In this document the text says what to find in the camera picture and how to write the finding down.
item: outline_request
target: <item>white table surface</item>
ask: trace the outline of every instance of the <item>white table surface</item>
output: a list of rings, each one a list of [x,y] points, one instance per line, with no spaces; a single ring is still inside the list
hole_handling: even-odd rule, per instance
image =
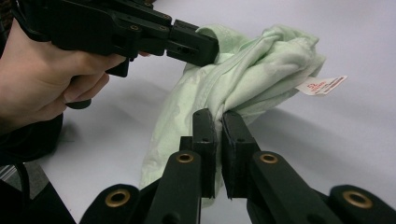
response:
[[[326,97],[302,93],[249,126],[262,150],[279,153],[313,189],[367,189],[396,208],[396,1],[158,0],[155,9],[201,26],[219,23],[255,37],[276,23],[320,37],[320,77],[348,76]],[[184,63],[138,58],[84,110],[68,109],[56,152],[40,163],[79,222],[105,188],[138,186],[163,100]],[[203,224],[249,223],[244,200],[224,190]]]

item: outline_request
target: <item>white label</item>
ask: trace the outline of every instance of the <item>white label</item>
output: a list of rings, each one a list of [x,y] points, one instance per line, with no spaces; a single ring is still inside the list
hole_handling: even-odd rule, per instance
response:
[[[347,79],[347,76],[333,78],[308,77],[296,89],[307,95],[327,95],[345,79]]]

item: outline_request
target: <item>brass screw insert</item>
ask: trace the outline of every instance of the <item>brass screw insert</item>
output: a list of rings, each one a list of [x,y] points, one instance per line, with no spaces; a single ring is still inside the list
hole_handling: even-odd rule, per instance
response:
[[[260,160],[269,164],[277,163],[277,157],[272,154],[262,154]]]
[[[177,161],[182,163],[188,163],[194,160],[194,157],[190,154],[181,154],[177,156]]]
[[[116,189],[106,197],[106,205],[109,207],[120,207],[126,204],[131,198],[131,194],[126,189]]]
[[[344,199],[359,208],[371,208],[373,202],[364,194],[357,192],[356,190],[348,190],[343,193]]]

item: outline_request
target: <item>green towel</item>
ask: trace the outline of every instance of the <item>green towel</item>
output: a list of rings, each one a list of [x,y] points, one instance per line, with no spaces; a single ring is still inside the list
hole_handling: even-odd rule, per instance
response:
[[[225,111],[238,112],[249,124],[293,96],[294,88],[315,77],[325,61],[315,51],[317,37],[283,25],[266,29],[255,39],[221,25],[198,32],[219,41],[219,55],[204,67],[186,65],[157,121],[143,163],[141,188],[161,177],[168,157],[178,151],[180,136],[192,135],[192,113],[209,108],[220,139]],[[219,189],[219,160],[217,166]]]

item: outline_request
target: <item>human hand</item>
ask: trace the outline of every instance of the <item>human hand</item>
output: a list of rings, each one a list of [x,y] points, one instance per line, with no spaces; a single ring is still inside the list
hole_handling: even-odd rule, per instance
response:
[[[0,134],[53,119],[66,103],[91,99],[109,81],[106,70],[124,60],[35,42],[14,21],[0,60]]]

